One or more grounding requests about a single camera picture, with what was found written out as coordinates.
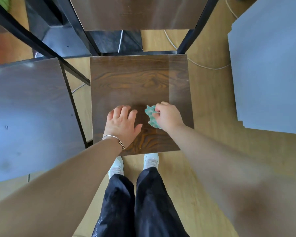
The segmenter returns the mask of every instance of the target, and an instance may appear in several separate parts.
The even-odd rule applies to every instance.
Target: black pants
[[[145,169],[134,185],[115,174],[105,190],[92,237],[188,236],[155,167]]]

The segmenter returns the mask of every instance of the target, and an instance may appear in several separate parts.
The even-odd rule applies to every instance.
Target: white sneaker
[[[158,153],[150,153],[145,154],[144,156],[144,169],[150,168],[150,167],[156,167],[158,169],[159,165],[159,155]]]
[[[109,179],[115,174],[124,175],[124,163],[121,156],[118,156],[114,163],[112,164],[111,168],[108,171]]]

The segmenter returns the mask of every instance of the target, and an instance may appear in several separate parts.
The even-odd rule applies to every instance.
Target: green object
[[[8,11],[10,8],[10,0],[0,0],[0,5]]]
[[[154,128],[159,128],[161,129],[161,127],[157,124],[156,119],[152,116],[152,113],[158,113],[157,111],[155,111],[156,106],[153,105],[152,107],[147,106],[147,109],[145,109],[145,113],[149,116],[150,121],[148,121],[148,124],[150,124],[152,127]]]

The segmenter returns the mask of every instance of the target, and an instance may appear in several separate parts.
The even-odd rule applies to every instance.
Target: silver bracelet
[[[125,150],[125,147],[124,147],[122,141],[121,141],[119,138],[117,138],[116,136],[114,136],[114,135],[105,135],[105,136],[103,136],[102,140],[103,140],[105,137],[107,137],[107,136],[115,137],[116,139],[118,139],[118,140],[119,140],[119,144],[122,146],[122,151]]]

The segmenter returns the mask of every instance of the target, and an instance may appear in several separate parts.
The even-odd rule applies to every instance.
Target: hand
[[[160,112],[152,115],[162,130],[169,132],[175,127],[184,126],[181,114],[174,105],[163,101],[161,104],[156,105],[155,111]]]
[[[143,126],[143,124],[138,124],[134,128],[137,111],[132,110],[128,116],[130,108],[131,107],[129,105],[120,105],[114,110],[111,110],[106,118],[106,125],[103,134],[103,136],[116,136],[121,140],[125,148],[127,148],[134,141],[136,136],[138,136],[138,134],[140,133],[141,127]]]

